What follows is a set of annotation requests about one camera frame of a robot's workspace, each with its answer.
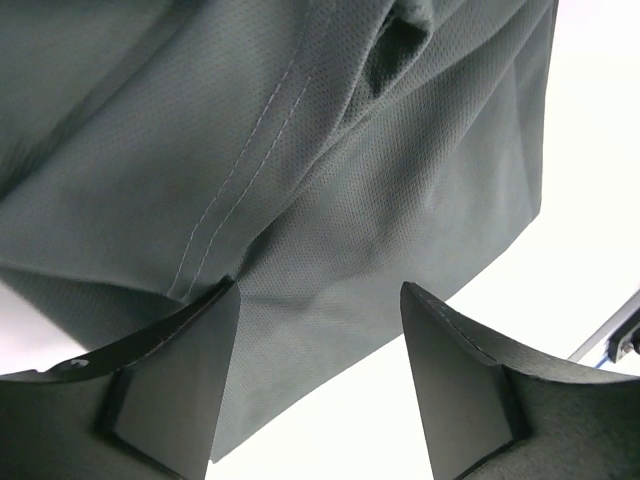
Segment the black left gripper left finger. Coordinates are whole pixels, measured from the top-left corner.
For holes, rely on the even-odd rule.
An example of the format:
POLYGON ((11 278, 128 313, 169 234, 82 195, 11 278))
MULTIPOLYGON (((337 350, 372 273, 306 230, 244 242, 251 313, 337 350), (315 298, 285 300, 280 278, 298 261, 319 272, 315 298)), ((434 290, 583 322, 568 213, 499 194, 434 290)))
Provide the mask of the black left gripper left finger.
POLYGON ((1 379, 5 479, 202 479, 239 320, 225 279, 176 314, 1 379))

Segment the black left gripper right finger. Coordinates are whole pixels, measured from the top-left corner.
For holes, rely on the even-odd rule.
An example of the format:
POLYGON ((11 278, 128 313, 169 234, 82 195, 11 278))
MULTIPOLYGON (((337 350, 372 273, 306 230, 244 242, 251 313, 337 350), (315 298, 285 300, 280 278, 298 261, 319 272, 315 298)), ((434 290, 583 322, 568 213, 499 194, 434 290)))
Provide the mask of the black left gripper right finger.
POLYGON ((635 479, 639 380, 560 359, 414 283, 404 338, 437 479, 635 479))

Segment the grey t shirt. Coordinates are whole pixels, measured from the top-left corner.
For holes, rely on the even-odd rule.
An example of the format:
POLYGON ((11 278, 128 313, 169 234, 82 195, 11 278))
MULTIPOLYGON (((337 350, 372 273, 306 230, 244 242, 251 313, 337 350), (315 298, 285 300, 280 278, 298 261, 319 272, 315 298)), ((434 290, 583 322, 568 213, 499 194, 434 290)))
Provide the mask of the grey t shirt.
POLYGON ((554 1, 5 1, 1 278, 94 349, 224 277, 220 460, 538 215, 554 1))

